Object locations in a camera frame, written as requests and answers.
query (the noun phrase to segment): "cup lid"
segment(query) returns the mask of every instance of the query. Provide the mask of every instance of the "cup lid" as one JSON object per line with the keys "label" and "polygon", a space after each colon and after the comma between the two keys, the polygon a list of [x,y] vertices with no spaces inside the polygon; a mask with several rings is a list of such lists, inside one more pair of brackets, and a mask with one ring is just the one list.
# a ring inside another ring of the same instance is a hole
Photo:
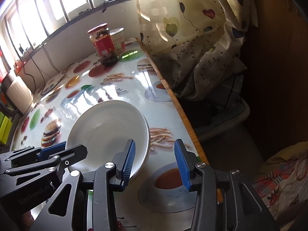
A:
{"label": "cup lid", "polygon": [[90,34],[93,34],[93,33],[97,32],[97,31],[100,31],[101,29],[107,28],[107,27],[108,27],[108,24],[107,24],[107,23],[98,25],[98,26],[96,26],[95,28],[90,29],[90,30],[88,31],[88,34],[89,34],[89,35],[90,35]]}

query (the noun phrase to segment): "chili sauce jar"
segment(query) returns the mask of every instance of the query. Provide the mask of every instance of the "chili sauce jar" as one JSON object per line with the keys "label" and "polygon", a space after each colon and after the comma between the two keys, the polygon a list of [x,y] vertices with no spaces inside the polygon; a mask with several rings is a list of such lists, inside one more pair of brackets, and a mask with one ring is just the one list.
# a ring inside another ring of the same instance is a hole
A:
{"label": "chili sauce jar", "polygon": [[110,66],[118,62],[119,56],[112,42],[107,23],[89,30],[88,34],[90,35],[90,41],[93,43],[100,57],[100,62],[104,66]]}

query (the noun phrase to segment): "table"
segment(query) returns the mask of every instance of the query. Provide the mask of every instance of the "table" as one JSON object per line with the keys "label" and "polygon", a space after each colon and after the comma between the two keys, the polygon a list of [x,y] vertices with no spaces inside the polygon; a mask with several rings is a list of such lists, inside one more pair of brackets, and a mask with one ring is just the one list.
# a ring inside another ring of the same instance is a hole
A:
{"label": "table", "polygon": [[[125,52],[113,67],[104,68],[94,53],[71,65],[66,74],[64,70],[50,79],[45,91],[54,87],[65,74],[50,93],[41,96],[41,89],[38,89],[35,106],[20,121],[11,149],[66,141],[70,129],[82,113],[98,102],[117,99],[135,105],[144,114],[150,127],[166,127],[174,139],[181,138],[190,147],[189,151],[208,163],[181,105],[142,44],[136,39],[128,39],[125,45]],[[118,73],[128,78],[100,84],[108,75]],[[43,141],[45,128],[55,120],[61,122],[60,132],[54,139]],[[124,226],[137,225],[136,228],[130,228],[131,231],[181,231],[190,227],[196,194],[189,193],[184,186],[177,187],[176,169],[173,148],[155,147],[155,151],[150,152],[140,175],[123,193],[115,193],[117,216],[125,218],[120,220]],[[156,185],[158,179],[163,183]],[[166,180],[174,180],[170,189],[163,189]],[[90,192],[88,228],[91,227],[91,201]]]}

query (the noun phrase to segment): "jar label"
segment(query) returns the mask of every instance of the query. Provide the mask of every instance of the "jar label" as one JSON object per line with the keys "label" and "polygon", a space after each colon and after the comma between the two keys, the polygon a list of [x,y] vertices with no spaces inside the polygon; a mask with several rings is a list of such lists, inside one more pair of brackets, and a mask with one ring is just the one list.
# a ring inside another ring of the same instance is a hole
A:
{"label": "jar label", "polygon": [[97,50],[97,53],[100,56],[107,55],[108,53],[114,51],[114,49],[115,49],[110,35],[108,35],[108,36],[106,36],[106,37],[104,37],[104,38],[102,38],[98,41],[93,42],[93,44],[94,44],[94,46]]}

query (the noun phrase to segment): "screw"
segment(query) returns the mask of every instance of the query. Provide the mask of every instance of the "screw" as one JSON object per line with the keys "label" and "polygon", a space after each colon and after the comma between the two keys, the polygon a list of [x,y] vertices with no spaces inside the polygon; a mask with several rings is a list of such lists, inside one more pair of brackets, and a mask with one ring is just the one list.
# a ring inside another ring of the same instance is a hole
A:
{"label": "screw", "polygon": [[114,163],[113,162],[107,162],[105,164],[105,168],[112,168],[114,166]]}
{"label": "screw", "polygon": [[234,174],[235,176],[238,176],[240,174],[240,171],[238,169],[232,169],[231,170],[232,174]]}
{"label": "screw", "polygon": [[79,175],[79,171],[78,170],[73,170],[72,172],[70,172],[70,175],[73,177],[76,177]]}
{"label": "screw", "polygon": [[197,167],[204,168],[204,167],[206,167],[206,164],[203,161],[200,161],[200,162],[197,163]]}

